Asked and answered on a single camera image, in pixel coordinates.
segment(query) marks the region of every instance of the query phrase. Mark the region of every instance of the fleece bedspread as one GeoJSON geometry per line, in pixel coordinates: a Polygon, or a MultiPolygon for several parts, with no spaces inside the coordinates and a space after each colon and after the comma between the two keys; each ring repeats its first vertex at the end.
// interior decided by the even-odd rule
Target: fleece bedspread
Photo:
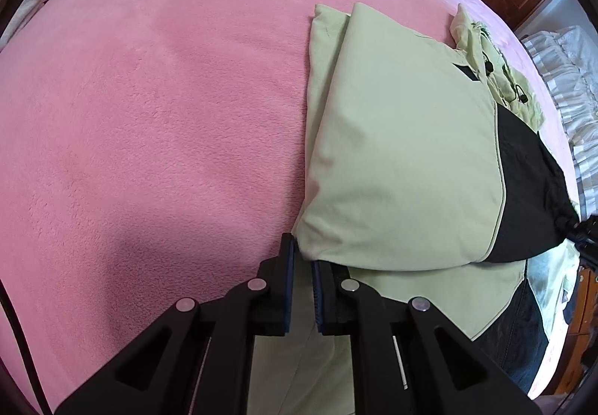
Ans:
{"type": "MultiPolygon", "coordinates": [[[[450,45],[464,3],[558,112],[479,0],[50,0],[0,55],[0,276],[55,408],[182,296],[276,254],[304,195],[315,3],[361,1],[450,45]]],[[[37,406],[8,323],[0,356],[37,406]]]]}

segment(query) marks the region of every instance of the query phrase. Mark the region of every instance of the triangular cutout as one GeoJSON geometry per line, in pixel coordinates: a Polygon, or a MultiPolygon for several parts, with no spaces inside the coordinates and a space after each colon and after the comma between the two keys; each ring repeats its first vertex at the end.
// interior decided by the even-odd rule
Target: triangular cutout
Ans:
{"type": "Polygon", "coordinates": [[[116,379],[137,390],[146,390],[154,377],[171,333],[172,331],[166,327],[158,331],[130,360],[117,369],[116,379]]]}
{"type": "Polygon", "coordinates": [[[436,328],[434,335],[444,356],[444,362],[454,387],[458,391],[465,390],[486,379],[488,373],[484,367],[474,360],[447,331],[443,328],[436,328]]]}

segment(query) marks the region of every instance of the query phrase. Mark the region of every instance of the patterned white fabric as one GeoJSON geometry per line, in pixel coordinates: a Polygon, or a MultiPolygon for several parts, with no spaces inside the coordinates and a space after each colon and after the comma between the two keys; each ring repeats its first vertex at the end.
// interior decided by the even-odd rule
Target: patterned white fabric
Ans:
{"type": "Polygon", "coordinates": [[[598,48],[579,27],[541,31],[522,42],[560,111],[577,175],[581,218],[586,219],[598,209],[598,48]]]}

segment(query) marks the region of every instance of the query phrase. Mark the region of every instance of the metal screw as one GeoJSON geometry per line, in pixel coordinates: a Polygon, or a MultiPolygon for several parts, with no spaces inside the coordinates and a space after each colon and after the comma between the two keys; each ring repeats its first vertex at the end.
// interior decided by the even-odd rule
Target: metal screw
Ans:
{"type": "Polygon", "coordinates": [[[176,309],[179,312],[189,312],[193,310],[193,307],[195,307],[195,300],[189,297],[181,298],[176,303],[176,309]]]}
{"type": "Polygon", "coordinates": [[[249,288],[249,290],[253,290],[254,292],[258,290],[264,290],[266,285],[268,284],[264,279],[251,279],[247,282],[247,288],[249,288]]]}
{"type": "Polygon", "coordinates": [[[430,308],[430,301],[424,297],[415,297],[411,304],[415,310],[419,310],[420,312],[425,312],[430,308]]]}
{"type": "Polygon", "coordinates": [[[341,282],[340,286],[343,288],[343,290],[355,292],[355,290],[360,287],[360,283],[354,279],[346,279],[341,282]]]}

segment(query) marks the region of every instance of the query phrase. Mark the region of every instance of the white wall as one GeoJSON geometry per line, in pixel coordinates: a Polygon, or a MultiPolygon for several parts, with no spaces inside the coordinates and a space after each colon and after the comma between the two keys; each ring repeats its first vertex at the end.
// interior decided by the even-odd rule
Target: white wall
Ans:
{"type": "Polygon", "coordinates": [[[556,32],[579,25],[598,45],[598,33],[577,0],[547,0],[515,31],[518,38],[540,30],[556,32]]]}

